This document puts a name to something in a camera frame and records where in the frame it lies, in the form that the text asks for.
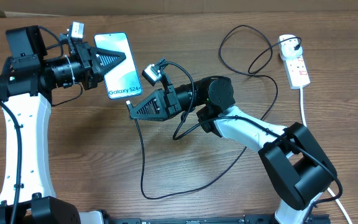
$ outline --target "white power strip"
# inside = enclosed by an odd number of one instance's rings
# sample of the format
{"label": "white power strip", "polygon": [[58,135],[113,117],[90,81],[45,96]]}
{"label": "white power strip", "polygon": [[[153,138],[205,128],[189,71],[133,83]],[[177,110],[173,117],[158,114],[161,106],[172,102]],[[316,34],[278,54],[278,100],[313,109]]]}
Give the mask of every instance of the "white power strip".
{"label": "white power strip", "polygon": [[[291,34],[281,35],[278,41],[295,37]],[[297,39],[288,40],[279,44],[280,56],[283,59],[285,72],[287,73],[290,87],[293,90],[303,88],[310,84],[308,71],[306,69],[305,61],[303,60],[303,49],[300,47],[295,50],[295,46],[298,45]]]}

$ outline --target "white power cord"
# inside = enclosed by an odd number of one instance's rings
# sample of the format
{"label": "white power cord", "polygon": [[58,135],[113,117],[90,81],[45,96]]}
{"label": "white power cord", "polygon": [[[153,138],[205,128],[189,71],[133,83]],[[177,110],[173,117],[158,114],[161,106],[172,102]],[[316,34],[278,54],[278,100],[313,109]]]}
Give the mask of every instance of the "white power cord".
{"label": "white power cord", "polygon": [[[299,95],[300,95],[300,108],[301,108],[301,117],[302,117],[302,123],[306,127],[308,126],[306,124],[306,118],[305,118],[305,109],[303,108],[303,87],[299,88]],[[335,196],[334,192],[328,187],[327,191],[331,194],[331,196]],[[339,199],[335,200],[338,204],[339,208],[342,210],[342,213],[345,215],[345,218],[349,224],[353,224],[351,218],[347,214],[345,208],[343,207],[342,203],[339,201]]]}

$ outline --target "wood grain surface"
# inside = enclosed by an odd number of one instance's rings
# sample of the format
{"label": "wood grain surface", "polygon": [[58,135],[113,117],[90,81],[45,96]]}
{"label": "wood grain surface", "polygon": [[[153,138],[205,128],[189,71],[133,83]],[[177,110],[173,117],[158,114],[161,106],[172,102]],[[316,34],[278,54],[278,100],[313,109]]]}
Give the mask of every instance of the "wood grain surface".
{"label": "wood grain surface", "polygon": [[[138,72],[164,56],[186,68],[194,80],[210,75],[230,77],[237,105],[256,117],[261,117],[271,104],[274,85],[268,79],[246,78],[226,69],[218,59],[222,38],[239,24],[256,27],[271,42],[282,34],[302,37],[311,78],[311,85],[305,88],[308,125],[335,165],[344,186],[341,202],[358,223],[358,11],[0,19],[0,72],[5,58],[10,56],[5,30],[38,24],[58,34],[65,32],[72,21],[85,23],[85,40],[91,45],[95,34],[126,32]],[[54,44],[48,34],[43,33],[43,37],[47,45]],[[224,46],[223,57],[233,67],[246,71],[266,46],[255,32],[238,30]],[[56,51],[50,52],[51,57],[55,54]],[[188,83],[177,69],[168,67],[167,72],[176,86]],[[300,122],[299,92],[289,88],[278,49],[260,74],[274,77],[279,87],[278,100],[266,121],[286,126]],[[141,81],[144,93],[131,99],[134,104],[155,89],[143,78]],[[78,91],[54,90],[53,100],[63,101]],[[278,207],[280,199],[259,156],[251,151],[246,151],[221,180],[205,190],[163,200],[144,199],[139,184],[139,136],[124,101],[109,100],[101,83],[81,98],[52,110],[48,145],[50,173],[58,198],[74,204],[79,211],[104,208],[114,217],[232,217],[273,213]],[[195,118],[195,113],[191,114],[183,130],[195,124]],[[146,148],[144,188],[149,196],[207,184],[242,150],[240,144],[201,129],[172,141],[179,121],[140,122]],[[5,134],[0,109],[0,193]],[[331,187],[337,192],[335,184]],[[333,223],[346,222],[334,202],[314,212],[330,214]]]}

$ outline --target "white power adapter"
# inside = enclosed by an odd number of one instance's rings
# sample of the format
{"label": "white power adapter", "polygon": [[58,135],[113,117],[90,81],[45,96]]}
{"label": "white power adapter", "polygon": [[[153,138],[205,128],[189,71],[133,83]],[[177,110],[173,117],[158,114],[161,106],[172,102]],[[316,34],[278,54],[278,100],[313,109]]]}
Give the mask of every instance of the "white power adapter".
{"label": "white power adapter", "polygon": [[[291,34],[281,35],[278,38],[278,41],[283,41],[291,37],[295,36]],[[280,56],[284,62],[290,87],[293,90],[303,88],[310,84],[308,71],[302,57],[302,46],[298,50],[295,50],[295,46],[298,44],[298,39],[291,39],[284,41],[279,45]]]}

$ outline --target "smartphone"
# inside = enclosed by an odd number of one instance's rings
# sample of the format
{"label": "smartphone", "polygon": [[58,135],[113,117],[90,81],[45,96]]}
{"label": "smartphone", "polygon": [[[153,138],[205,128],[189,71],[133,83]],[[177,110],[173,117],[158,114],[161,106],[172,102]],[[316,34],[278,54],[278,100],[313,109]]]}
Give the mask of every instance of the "smartphone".
{"label": "smartphone", "polygon": [[142,94],[142,85],[136,71],[128,38],[124,32],[96,34],[94,42],[97,48],[124,52],[126,59],[104,76],[107,94],[117,99]]}

